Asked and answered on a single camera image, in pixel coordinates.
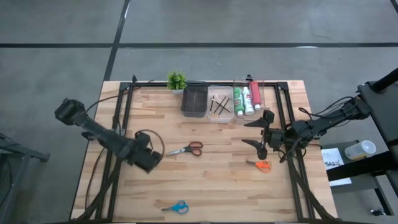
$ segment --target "red tube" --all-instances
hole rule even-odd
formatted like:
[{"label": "red tube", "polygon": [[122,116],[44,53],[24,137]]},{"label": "red tube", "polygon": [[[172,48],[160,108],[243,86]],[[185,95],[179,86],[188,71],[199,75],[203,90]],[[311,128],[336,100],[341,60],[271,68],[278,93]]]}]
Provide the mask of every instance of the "red tube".
[{"label": "red tube", "polygon": [[259,110],[261,108],[261,97],[260,97],[260,90],[259,90],[259,83],[258,82],[251,82],[249,84],[250,92],[251,92],[251,102],[253,104],[254,109]]}]

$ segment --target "butcher block tabletop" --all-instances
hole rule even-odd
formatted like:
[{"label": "butcher block tabletop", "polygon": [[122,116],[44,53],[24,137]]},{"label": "butcher block tabletop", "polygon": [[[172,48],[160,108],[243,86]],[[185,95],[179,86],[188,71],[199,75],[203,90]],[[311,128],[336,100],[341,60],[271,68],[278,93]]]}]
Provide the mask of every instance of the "butcher block tabletop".
[{"label": "butcher block tabletop", "polygon": [[[308,119],[298,107],[310,111],[304,82],[287,81],[296,119]],[[118,94],[120,82],[104,82],[100,99]],[[280,118],[273,87],[264,87],[266,109],[275,113],[272,128],[280,128]],[[283,91],[281,92],[287,123],[290,123]],[[165,156],[161,163],[147,174],[137,166],[123,162],[114,222],[274,222],[297,221],[287,162],[268,149],[272,169],[268,173],[246,164],[246,159],[259,161],[256,150],[242,139],[261,140],[261,128],[247,128],[232,121],[229,124],[210,123],[204,118],[187,118],[180,107],[182,95],[174,95],[166,87],[142,87],[133,93],[126,136],[133,138],[142,129],[160,134],[165,151],[185,147],[192,141],[201,141],[203,154],[183,153]],[[101,102],[95,121],[111,128],[116,98]],[[161,151],[159,138],[150,134],[154,149]],[[102,147],[92,141],[88,145],[71,218],[83,213],[86,189],[95,160]],[[106,153],[102,154],[88,200],[92,201],[100,189]],[[333,216],[336,208],[331,194],[325,165],[318,146],[307,147],[304,157],[312,192]],[[300,198],[304,216],[308,217],[303,193]],[[163,212],[162,208],[186,201],[189,212]],[[104,205],[104,215],[108,205]]]}]

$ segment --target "gray concrete floor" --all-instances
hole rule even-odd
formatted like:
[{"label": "gray concrete floor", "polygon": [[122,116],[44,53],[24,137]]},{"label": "gray concrete floor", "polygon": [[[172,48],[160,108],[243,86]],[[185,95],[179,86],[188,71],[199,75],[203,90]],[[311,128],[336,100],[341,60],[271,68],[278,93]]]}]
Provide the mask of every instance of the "gray concrete floor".
[{"label": "gray concrete floor", "polygon": [[[123,0],[0,2],[0,43],[111,43]],[[132,0],[121,42],[397,42],[398,14],[387,0]],[[66,98],[98,99],[110,49],[0,49],[0,133],[42,152],[32,161],[13,223],[68,219],[87,142],[53,111]],[[304,80],[313,111],[355,95],[356,86],[396,68],[398,48],[333,49],[119,49],[111,80],[165,80],[183,70],[188,79]],[[332,129],[323,144],[368,139],[387,150],[371,119]],[[395,213],[398,200],[385,177]],[[339,217],[373,217],[376,194],[334,194]]]}]

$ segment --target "small green plant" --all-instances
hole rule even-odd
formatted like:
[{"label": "small green plant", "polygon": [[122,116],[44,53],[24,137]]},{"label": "small green plant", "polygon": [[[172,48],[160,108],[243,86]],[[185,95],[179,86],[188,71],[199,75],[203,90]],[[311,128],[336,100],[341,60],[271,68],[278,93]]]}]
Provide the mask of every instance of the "small green plant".
[{"label": "small green plant", "polygon": [[170,90],[183,90],[187,85],[185,84],[185,75],[181,71],[169,72],[167,74],[169,81],[167,88]]}]

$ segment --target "paper sheet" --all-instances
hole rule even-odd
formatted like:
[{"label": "paper sheet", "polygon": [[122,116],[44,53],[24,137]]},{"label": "paper sheet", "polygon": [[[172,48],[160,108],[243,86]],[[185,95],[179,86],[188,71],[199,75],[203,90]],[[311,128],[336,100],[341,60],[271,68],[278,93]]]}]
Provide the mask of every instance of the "paper sheet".
[{"label": "paper sheet", "polygon": [[[326,170],[344,165],[343,158],[341,158],[338,148],[322,149],[322,158],[325,163]],[[330,187],[351,184],[351,179],[344,178],[340,180],[329,181]]]}]

